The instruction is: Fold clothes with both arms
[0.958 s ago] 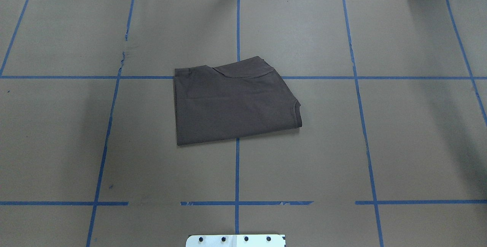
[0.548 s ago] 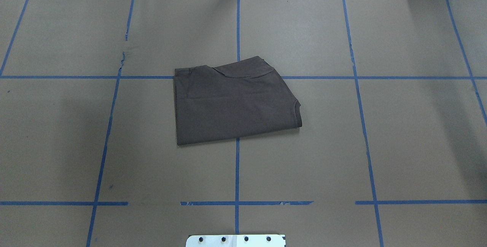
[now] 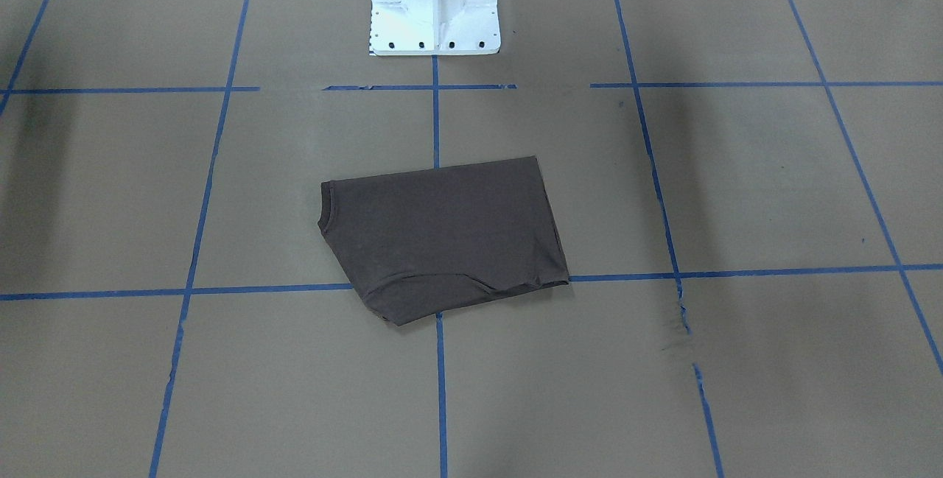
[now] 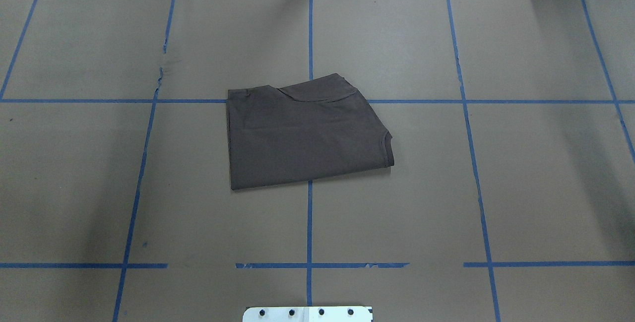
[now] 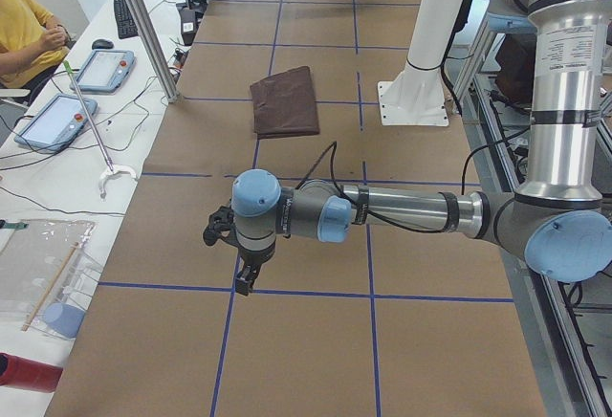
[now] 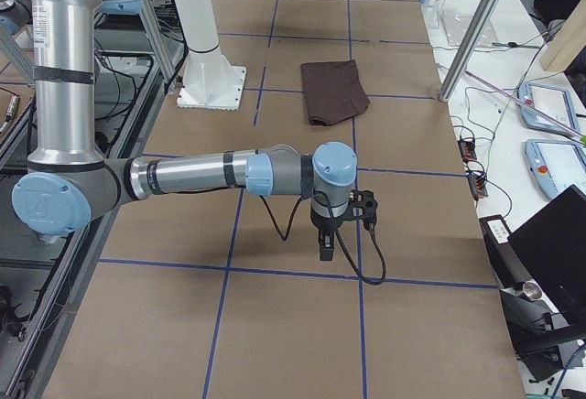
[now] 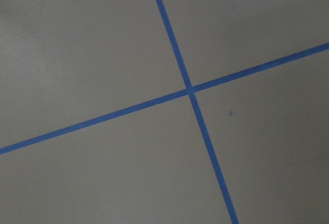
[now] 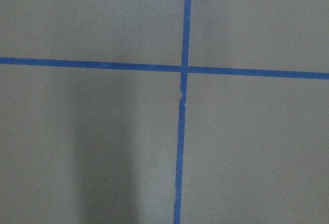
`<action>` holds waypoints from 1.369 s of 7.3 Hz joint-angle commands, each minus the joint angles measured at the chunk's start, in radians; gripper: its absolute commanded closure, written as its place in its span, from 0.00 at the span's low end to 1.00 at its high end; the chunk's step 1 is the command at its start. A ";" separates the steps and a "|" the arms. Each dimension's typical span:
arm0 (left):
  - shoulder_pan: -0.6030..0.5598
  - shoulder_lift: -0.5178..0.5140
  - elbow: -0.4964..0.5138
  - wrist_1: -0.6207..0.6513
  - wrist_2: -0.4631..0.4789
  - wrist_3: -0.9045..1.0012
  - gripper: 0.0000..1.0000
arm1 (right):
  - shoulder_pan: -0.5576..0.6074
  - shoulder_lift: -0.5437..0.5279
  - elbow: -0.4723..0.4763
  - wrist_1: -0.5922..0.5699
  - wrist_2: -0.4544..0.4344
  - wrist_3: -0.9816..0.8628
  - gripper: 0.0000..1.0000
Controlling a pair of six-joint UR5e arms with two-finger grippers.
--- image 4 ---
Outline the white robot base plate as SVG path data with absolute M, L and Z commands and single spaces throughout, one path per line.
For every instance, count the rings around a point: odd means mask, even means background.
M 248 308 L 243 322 L 373 322 L 371 307 L 299 306 Z

